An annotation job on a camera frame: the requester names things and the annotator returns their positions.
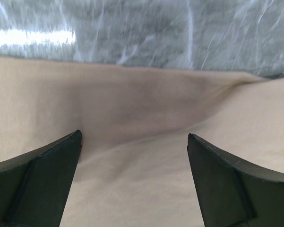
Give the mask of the beige t-shirt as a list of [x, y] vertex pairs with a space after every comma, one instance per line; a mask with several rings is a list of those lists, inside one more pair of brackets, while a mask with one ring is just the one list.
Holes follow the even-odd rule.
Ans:
[[284, 78], [0, 57], [0, 161], [76, 130], [63, 227], [201, 227], [188, 134], [284, 173]]

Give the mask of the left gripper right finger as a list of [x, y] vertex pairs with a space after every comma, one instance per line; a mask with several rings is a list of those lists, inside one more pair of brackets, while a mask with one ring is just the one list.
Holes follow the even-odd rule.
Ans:
[[226, 152], [196, 134], [187, 152], [206, 227], [284, 227], [284, 173]]

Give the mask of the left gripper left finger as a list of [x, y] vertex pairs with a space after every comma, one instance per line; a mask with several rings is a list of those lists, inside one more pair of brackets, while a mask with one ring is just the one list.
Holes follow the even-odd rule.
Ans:
[[58, 227], [81, 149], [77, 130], [0, 162], [0, 227]]

